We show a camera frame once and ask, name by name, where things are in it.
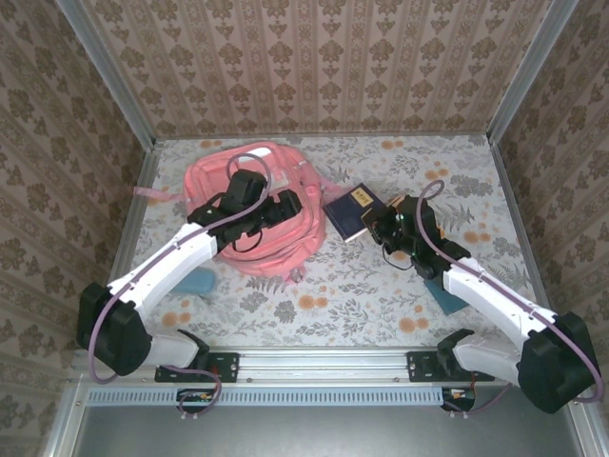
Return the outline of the navy book with yellow label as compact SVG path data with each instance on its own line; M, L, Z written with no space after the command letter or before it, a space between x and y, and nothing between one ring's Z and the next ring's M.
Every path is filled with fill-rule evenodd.
M376 194L365 184L359 184L343 196L324 204L323 210L342 239L349 243L367 231L364 214L382 206L383 201Z

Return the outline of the pink backpack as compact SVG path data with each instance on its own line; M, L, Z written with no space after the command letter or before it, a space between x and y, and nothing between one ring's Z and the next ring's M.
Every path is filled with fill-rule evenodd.
M178 201L186 206L187 217L214 195L227 190L230 178L240 170L259 172L268 181L269 194L277 197L282 190L295 191L302 210L295 217L273 228L264 228L258 236L243 235L235 246L217 246L222 260L241 273L252 276L288 277L299 269L323 244L326 215L323 205L347 193L325 179L295 148L272 142L259 142L206 156L187 168L183 190L177 194L137 187L137 195L158 201Z

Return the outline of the floral tablecloth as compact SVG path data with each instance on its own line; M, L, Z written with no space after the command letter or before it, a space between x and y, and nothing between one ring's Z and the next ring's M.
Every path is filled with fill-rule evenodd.
M365 184L385 201L443 180L431 205L446 236L487 271L497 261L489 216L501 203L499 176L485 135L288 135L281 143L332 183ZM346 243L328 227L296 282L244 275L219 259L207 267L216 274L215 289L204 296L170 293L148 314L148 329L186 329L214 347L247 348L430 347L460 328L503 339L473 308L445 315L407 257L384 257L368 234Z

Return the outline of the black wiring connector box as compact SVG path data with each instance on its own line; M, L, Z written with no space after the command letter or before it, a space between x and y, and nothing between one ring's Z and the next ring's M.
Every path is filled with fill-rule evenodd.
M446 411L465 411L468 412L474 408L476 402L476 393L473 388L457 388L444 387L442 389L443 403L441 408Z
M217 403L217 388L184 388L176 394L177 409L183 416L199 416Z

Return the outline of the grey metal sheet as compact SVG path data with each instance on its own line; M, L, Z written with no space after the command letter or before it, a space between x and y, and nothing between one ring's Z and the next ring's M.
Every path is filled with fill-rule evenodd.
M517 397L478 416L417 407L94 407L73 457L582 457L565 414Z

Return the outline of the aluminium table side rail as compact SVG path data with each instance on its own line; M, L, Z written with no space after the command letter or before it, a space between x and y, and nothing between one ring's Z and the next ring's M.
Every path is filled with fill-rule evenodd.
M520 308L512 301L508 301L508 306L516 312L516 315L501 320L508 325L500 326L500 329L507 331L508 338L516 347L522 348L529 331L541 331L545 328L539 319L530 314L531 309L535 308L549 319L555 316L555 312L551 309L544 290L499 147L492 145L490 153L499 176L497 194L501 198L501 203L490 209L489 219L494 230L492 246L497 261L488 270L519 295L526 304L525 308Z
M144 160L137 178L136 187L151 188L153 186L158 171L159 160L160 151L153 146L153 148L144 155ZM141 195L132 195L132 200L128 208L128 215L124 223L116 255L113 260L108 280L103 284L103 286L130 272L130 265L134 257L146 208L146 197ZM79 314L84 312L85 318L82 318L81 316L78 317L77 336L79 345L82 348L87 348L88 334L92 331L94 321L88 319L89 317L92 317L92 312L86 310L84 306L84 297L85 293L82 292L79 300Z

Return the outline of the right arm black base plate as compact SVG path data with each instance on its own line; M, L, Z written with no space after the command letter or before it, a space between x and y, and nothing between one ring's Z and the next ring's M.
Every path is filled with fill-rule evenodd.
M413 383L495 380L491 375L464 369L454 355L445 355L437 350L409 351L406 359L409 380Z

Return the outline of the aluminium mounting rail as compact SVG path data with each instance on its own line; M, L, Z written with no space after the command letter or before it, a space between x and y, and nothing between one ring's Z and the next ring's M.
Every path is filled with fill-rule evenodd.
M223 383L213 373L202 371L222 384L261 387L389 386L393 384L465 385L469 382L422 382L409 380L406 354L435 348L208 348L185 339L158 338L149 352L125 350L105 360L87 351L76 351L69 369L71 383L107 385L152 383L157 367L178 371L197 355L207 352L237 352L240 368L235 383ZM491 375L496 383L516 385L521 350L511 343L484 342L475 335L454 355L466 370Z

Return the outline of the aluminium frame post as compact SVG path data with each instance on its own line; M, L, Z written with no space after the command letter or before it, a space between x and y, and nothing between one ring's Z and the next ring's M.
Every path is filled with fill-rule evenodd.
M490 146L496 146L505 134L578 2L552 0L489 124L486 136Z
M153 151L156 141L153 128L141 110L134 91L128 86L116 59L111 56L101 32L93 24L83 1L56 0L56 2L142 148L145 152Z

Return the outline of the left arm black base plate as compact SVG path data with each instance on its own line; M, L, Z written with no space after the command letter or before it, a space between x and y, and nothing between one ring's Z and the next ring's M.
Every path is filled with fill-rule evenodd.
M207 352L197 355L186 367L178 371L167 367L157 367L154 380L157 383L213 383L214 380L202 371L217 376L223 383L235 383L240 368L240 355L237 352Z

